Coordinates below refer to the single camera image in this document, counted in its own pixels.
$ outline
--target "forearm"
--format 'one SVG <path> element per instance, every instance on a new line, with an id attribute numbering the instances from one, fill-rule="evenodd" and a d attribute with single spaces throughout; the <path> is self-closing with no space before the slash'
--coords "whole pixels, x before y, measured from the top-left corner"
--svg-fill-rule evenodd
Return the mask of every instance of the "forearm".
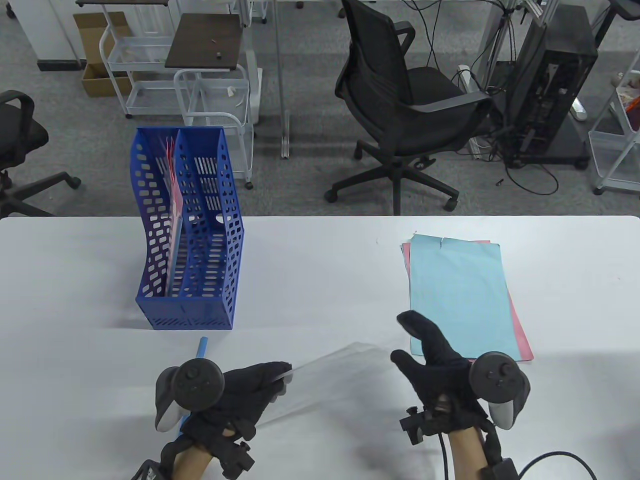
<path id="1" fill-rule="evenodd" d="M 225 429 L 222 435 L 233 436 L 234 432 Z M 200 480 L 213 458 L 199 445 L 186 449 L 175 458 L 172 480 Z"/>
<path id="2" fill-rule="evenodd" d="M 480 470 L 487 466 L 480 436 L 475 428 L 449 433 L 456 480 L 479 480 Z"/>

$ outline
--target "computer tower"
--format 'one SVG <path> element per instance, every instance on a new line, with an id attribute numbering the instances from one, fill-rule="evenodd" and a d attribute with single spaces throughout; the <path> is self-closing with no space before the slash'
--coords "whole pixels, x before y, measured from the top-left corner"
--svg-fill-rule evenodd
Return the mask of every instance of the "computer tower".
<path id="1" fill-rule="evenodd" d="M 544 155 L 569 121 L 573 100 L 597 58 L 584 7 L 560 4 L 546 28 L 532 22 L 504 85 L 503 121 L 513 126 L 499 140 L 507 164 L 576 162 L 571 156 L 547 162 Z"/>

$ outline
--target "gray carpet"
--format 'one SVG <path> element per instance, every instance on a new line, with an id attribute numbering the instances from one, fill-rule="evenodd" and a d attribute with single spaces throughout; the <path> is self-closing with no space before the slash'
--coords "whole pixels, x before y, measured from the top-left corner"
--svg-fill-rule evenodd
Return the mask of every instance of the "gray carpet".
<path id="1" fill-rule="evenodd" d="M 589 9 L 595 0 L 585 2 Z M 417 13 L 400 2 L 380 2 L 375 8 L 394 20 L 406 19 L 417 29 L 408 54 L 410 67 L 423 65 L 428 45 Z M 246 191 L 238 184 L 245 215 L 387 215 L 392 211 L 391 185 L 387 180 L 353 187 L 327 204 L 323 193 L 332 182 L 376 166 L 365 156 L 361 163 L 350 159 L 355 141 L 366 134 L 351 118 L 344 104 L 333 96 L 335 80 L 344 64 L 349 34 L 344 20 L 336 18 L 335 5 L 307 3 L 296 10 L 292 3 L 282 12 L 285 98 L 292 112 L 291 159 L 278 159 L 279 118 L 275 77 L 273 25 L 255 25 L 259 65 L 264 67 L 264 86 L 258 138 L 255 146 L 253 183 Z M 433 24 L 435 8 L 426 12 Z M 525 28 L 516 16 L 518 41 Z M 440 12 L 435 49 L 440 68 L 453 75 L 459 63 L 477 55 L 486 5 L 445 2 Z M 593 116 L 611 92 L 609 78 L 623 70 L 638 48 L 640 26 L 617 19 L 600 51 L 600 58 L 581 94 Z M 126 120 L 115 98 L 89 99 L 80 85 L 80 72 L 40 72 L 29 43 L 15 20 L 0 15 L 0 90 L 22 90 L 36 103 L 35 118 L 47 128 L 50 142 L 30 154 L 24 165 L 13 169 L 17 184 L 25 184 L 60 170 L 82 178 L 83 186 L 72 191 L 61 184 L 31 199 L 39 208 L 58 215 L 137 215 L 129 180 L 129 148 L 137 125 L 178 124 L 179 118 Z M 500 163 L 487 164 L 453 153 L 436 155 L 428 173 L 461 191 L 455 215 L 554 215 L 640 214 L 637 195 L 591 193 L 589 172 L 555 166 L 560 188 L 552 196 L 536 196 L 513 185 Z M 536 191 L 554 187 L 550 177 L 535 168 L 513 173 Z M 501 186 L 496 183 L 505 179 Z M 446 198 L 411 182 L 403 184 L 403 214 L 447 214 Z"/>

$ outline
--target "gloved hand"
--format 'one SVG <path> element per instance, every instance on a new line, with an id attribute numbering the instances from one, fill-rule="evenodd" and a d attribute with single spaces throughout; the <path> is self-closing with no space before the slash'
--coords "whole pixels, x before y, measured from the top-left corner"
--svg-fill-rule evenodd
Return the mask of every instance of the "gloved hand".
<path id="1" fill-rule="evenodd" d="M 394 350 L 391 361 L 407 377 L 425 410 L 433 415 L 449 414 L 451 431 L 478 427 L 487 414 L 469 383 L 471 363 L 453 350 L 434 322 L 418 312 L 403 312 L 397 320 L 407 333 L 422 342 L 426 364 L 416 362 L 403 350 Z"/>
<path id="2" fill-rule="evenodd" d="M 270 362 L 226 372 L 220 400 L 207 410 L 192 413 L 180 429 L 182 434 L 205 447 L 225 429 L 232 432 L 232 440 L 250 440 L 264 409 L 285 389 L 282 379 L 273 379 L 289 370 L 287 362 Z"/>

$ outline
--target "black chair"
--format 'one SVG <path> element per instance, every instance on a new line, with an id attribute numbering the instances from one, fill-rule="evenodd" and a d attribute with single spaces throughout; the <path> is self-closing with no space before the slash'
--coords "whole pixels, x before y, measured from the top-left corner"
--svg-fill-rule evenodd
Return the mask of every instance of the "black chair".
<path id="1" fill-rule="evenodd" d="M 20 100 L 20 108 L 7 105 L 12 100 Z M 80 179 L 67 172 L 57 173 L 37 182 L 12 188 L 7 168 L 24 162 L 27 153 L 40 148 L 49 141 L 49 134 L 33 120 L 33 100 L 29 95 L 15 90 L 0 93 L 0 218 L 11 213 L 21 213 L 31 217 L 53 216 L 49 212 L 25 204 L 23 200 L 62 182 L 71 188 L 80 186 Z"/>
<path id="2" fill-rule="evenodd" d="M 430 154 L 456 151 L 476 136 L 493 105 L 483 92 L 464 93 L 435 68 L 407 70 L 404 54 L 415 38 L 409 22 L 394 24 L 389 17 L 358 0 L 342 0 L 351 32 L 349 58 L 335 86 L 351 114 L 376 140 L 377 147 L 358 140 L 353 157 L 362 151 L 382 166 L 333 184 L 324 194 L 338 199 L 338 190 L 388 177 L 393 182 L 394 215 L 400 215 L 400 180 L 408 179 L 450 196 L 444 206 L 453 211 L 458 190 L 412 168 Z M 398 36 L 406 35 L 400 43 Z"/>

